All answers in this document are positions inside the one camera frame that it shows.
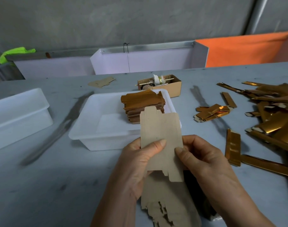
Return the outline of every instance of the person's left hand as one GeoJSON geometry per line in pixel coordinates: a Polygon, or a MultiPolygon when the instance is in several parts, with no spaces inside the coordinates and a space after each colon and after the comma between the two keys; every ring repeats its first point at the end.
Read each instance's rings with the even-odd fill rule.
{"type": "Polygon", "coordinates": [[[113,186],[127,186],[138,200],[142,195],[144,171],[148,160],[155,154],[161,152],[166,146],[166,140],[159,140],[141,149],[141,138],[132,141],[124,147],[118,162],[109,178],[109,183],[113,186]]]}

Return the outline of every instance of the black string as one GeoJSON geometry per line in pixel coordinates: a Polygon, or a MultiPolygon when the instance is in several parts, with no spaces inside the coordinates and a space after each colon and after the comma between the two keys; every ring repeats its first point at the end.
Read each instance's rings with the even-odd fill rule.
{"type": "Polygon", "coordinates": [[[124,51],[124,53],[125,53],[125,45],[127,45],[127,52],[129,53],[129,51],[128,51],[128,45],[129,45],[129,43],[127,44],[127,43],[124,43],[123,44],[123,51],[124,51]]]}

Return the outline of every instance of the orange fabric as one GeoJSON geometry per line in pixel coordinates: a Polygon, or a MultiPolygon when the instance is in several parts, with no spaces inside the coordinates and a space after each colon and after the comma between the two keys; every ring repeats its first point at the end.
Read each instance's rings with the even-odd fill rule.
{"type": "Polygon", "coordinates": [[[196,41],[209,47],[206,67],[222,67],[270,63],[287,37],[288,31],[196,41]]]}

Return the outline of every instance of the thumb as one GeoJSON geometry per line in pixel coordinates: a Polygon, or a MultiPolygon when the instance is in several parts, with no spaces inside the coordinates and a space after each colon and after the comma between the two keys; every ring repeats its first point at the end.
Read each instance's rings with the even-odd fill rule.
{"type": "Polygon", "coordinates": [[[144,148],[141,149],[142,152],[146,154],[149,158],[153,157],[155,154],[160,153],[161,150],[166,146],[166,139],[161,139],[159,141],[154,141],[144,148]]]}
{"type": "Polygon", "coordinates": [[[194,176],[198,175],[205,165],[203,161],[197,159],[191,152],[184,148],[176,147],[175,153],[194,176]]]}

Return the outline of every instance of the table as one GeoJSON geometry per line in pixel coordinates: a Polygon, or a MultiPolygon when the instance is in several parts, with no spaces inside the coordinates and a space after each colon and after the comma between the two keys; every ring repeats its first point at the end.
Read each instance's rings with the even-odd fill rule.
{"type": "MultiPolygon", "coordinates": [[[[244,115],[254,104],[216,83],[241,89],[254,88],[243,81],[288,83],[288,63],[0,82],[0,99],[40,87],[54,120],[52,126],[0,149],[0,226],[89,226],[121,150],[90,152],[69,139],[65,125],[78,117],[86,96],[136,90],[137,80],[152,73],[173,74],[182,81],[181,95],[172,102],[183,135],[198,134],[224,152],[226,130],[231,128],[241,134],[243,154],[282,162],[278,152],[244,131],[257,124],[257,118],[244,115]],[[87,85],[107,76],[116,80],[101,89],[87,85]],[[196,107],[225,104],[222,91],[229,92],[238,107],[223,118],[195,122],[196,107]]],[[[246,164],[233,170],[259,209],[277,226],[288,226],[288,178],[246,164]]],[[[225,226],[223,220],[202,218],[202,223],[225,226]]],[[[153,226],[139,203],[136,226],[153,226]]]]}

